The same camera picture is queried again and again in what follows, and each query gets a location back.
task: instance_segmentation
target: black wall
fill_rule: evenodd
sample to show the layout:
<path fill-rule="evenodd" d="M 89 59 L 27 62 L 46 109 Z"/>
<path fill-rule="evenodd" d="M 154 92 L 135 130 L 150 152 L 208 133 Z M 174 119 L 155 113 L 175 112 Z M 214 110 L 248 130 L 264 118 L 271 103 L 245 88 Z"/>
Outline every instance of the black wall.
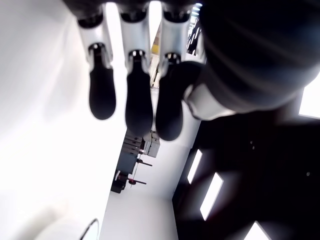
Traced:
<path fill-rule="evenodd" d="M 201 123 L 172 199 L 179 240 L 244 239 L 254 221 L 273 240 L 320 238 L 320 123 L 284 121 L 287 110 Z M 198 149 L 203 155 L 190 185 Z M 215 172 L 230 183 L 204 221 L 199 209 Z"/>

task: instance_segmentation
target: black fingertip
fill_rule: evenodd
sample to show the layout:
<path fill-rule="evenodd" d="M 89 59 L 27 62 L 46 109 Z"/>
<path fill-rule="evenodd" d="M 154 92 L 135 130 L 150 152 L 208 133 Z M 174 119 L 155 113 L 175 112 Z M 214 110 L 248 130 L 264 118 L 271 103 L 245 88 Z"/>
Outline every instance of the black fingertip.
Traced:
<path fill-rule="evenodd" d="M 150 132 L 153 120 L 150 76 L 142 70 L 141 62 L 135 62 L 127 76 L 126 126 L 137 137 L 143 137 Z"/>
<path fill-rule="evenodd" d="M 114 71 L 96 64 L 90 72 L 89 106 L 99 120 L 110 118 L 116 109 Z"/>

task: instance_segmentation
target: robotic hand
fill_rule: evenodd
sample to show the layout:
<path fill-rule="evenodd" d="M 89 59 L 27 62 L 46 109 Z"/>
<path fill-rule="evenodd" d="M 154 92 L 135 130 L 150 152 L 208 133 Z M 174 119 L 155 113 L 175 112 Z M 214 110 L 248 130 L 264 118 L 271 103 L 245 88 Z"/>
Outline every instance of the robotic hand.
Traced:
<path fill-rule="evenodd" d="M 100 120 L 112 116 L 116 94 L 105 3 L 64 0 L 75 15 L 90 65 L 89 105 Z M 127 127 L 137 136 L 153 124 L 150 93 L 149 1 L 113 0 L 118 6 L 127 75 Z M 304 0 L 208 0 L 199 20 L 206 64 L 184 61 L 194 0 L 163 0 L 156 130 L 174 140 L 184 100 L 200 120 L 277 108 L 319 73 L 320 15 Z"/>

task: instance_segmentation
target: white wall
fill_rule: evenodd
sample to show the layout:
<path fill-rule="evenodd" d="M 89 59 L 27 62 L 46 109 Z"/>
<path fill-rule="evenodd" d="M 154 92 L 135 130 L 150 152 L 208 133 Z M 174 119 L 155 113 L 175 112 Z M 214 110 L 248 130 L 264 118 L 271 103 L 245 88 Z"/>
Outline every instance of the white wall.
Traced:
<path fill-rule="evenodd" d="M 109 6 L 110 18 L 118 13 Z M 65 214 L 102 222 L 126 132 L 119 17 L 112 23 L 117 108 L 99 121 L 88 106 L 76 22 L 62 1 L 0 2 L 0 239 L 33 240 Z"/>
<path fill-rule="evenodd" d="M 99 240 L 118 239 L 178 240 L 172 202 L 126 189 L 111 192 Z"/>

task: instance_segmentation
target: ceiling light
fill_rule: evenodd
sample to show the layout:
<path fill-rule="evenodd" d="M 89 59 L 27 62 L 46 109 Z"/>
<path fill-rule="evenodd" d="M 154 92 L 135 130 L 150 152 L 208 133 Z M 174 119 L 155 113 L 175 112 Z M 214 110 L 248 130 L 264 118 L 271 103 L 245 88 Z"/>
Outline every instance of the ceiling light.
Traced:
<path fill-rule="evenodd" d="M 223 179 L 220 177 L 218 173 L 215 173 L 212 179 L 212 182 L 209 186 L 208 191 L 206 192 L 206 195 L 204 197 L 203 203 L 200 207 L 200 212 L 202 214 L 203 219 L 206 221 L 209 213 L 211 212 L 211 209 L 213 205 L 215 204 L 215 201 L 217 199 L 217 196 L 219 194 L 219 191 L 221 189 Z"/>
<path fill-rule="evenodd" d="M 299 115 L 320 118 L 320 74 L 303 90 Z"/>
<path fill-rule="evenodd" d="M 191 17 L 190 17 L 190 23 L 195 24 L 196 21 L 197 21 L 197 18 L 196 18 L 195 16 L 191 16 Z"/>
<path fill-rule="evenodd" d="M 191 165 L 191 168 L 190 168 L 190 171 L 188 174 L 188 181 L 190 184 L 192 183 L 192 180 L 194 179 L 194 176 L 195 176 L 197 168 L 199 166 L 201 157 L 202 157 L 202 152 L 198 149 L 198 151 L 196 151 L 193 163 Z"/>
<path fill-rule="evenodd" d="M 250 231 L 245 236 L 244 240 L 270 240 L 270 237 L 266 234 L 260 224 L 255 221 Z"/>

